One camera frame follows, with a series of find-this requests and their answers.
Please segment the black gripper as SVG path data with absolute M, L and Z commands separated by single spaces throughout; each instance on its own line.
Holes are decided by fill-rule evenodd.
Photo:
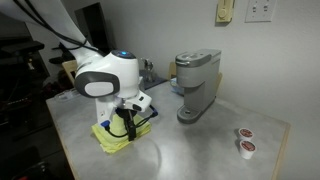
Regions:
M 133 125 L 133 118 L 136 115 L 136 112 L 134 110 L 117 108 L 116 114 L 124 120 L 125 125 L 129 126 L 128 140 L 133 141 L 137 136 L 136 127 Z

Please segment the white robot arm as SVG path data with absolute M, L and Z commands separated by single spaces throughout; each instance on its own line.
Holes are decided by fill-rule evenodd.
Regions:
M 134 117 L 144 108 L 135 55 L 124 50 L 105 54 L 91 45 L 60 0 L 0 0 L 0 11 L 54 34 L 77 62 L 76 90 L 96 102 L 98 127 L 112 140 L 137 137 Z

